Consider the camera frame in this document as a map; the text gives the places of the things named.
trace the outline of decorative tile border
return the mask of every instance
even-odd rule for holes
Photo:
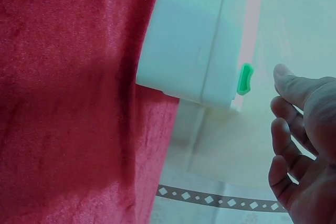
[[[156,196],[218,208],[256,212],[287,212],[279,202],[273,200],[228,197],[175,188],[165,185],[158,186]]]

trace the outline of red velvet fabric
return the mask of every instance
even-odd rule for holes
[[[0,223],[147,223],[177,100],[135,85],[155,0],[0,0]]]

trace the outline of white diamond shape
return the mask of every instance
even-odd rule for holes
[[[208,204],[210,204],[214,199],[211,196],[208,196],[204,199]]]
[[[234,199],[231,199],[227,202],[227,204],[232,207],[236,204],[236,201]]]
[[[165,194],[167,194],[168,192],[167,192],[166,188],[162,187],[162,188],[159,190],[159,193],[160,193],[161,195],[165,195]]]
[[[190,198],[189,193],[185,192],[184,194],[182,194],[182,198],[184,198],[184,200],[187,200]]]
[[[272,206],[271,206],[272,210],[276,210],[277,208],[279,208],[279,205],[274,203]]]
[[[252,209],[255,209],[257,206],[258,206],[258,204],[255,201],[250,204],[250,207]]]

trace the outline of hand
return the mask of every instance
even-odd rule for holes
[[[271,103],[277,119],[269,184],[294,223],[336,223],[336,79],[296,77],[284,65],[274,78],[281,96]],[[302,155],[291,136],[316,159]]]

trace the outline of green plastic tab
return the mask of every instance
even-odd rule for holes
[[[242,66],[237,88],[238,94],[246,95],[251,91],[251,77],[253,72],[253,67],[250,64],[246,63]]]

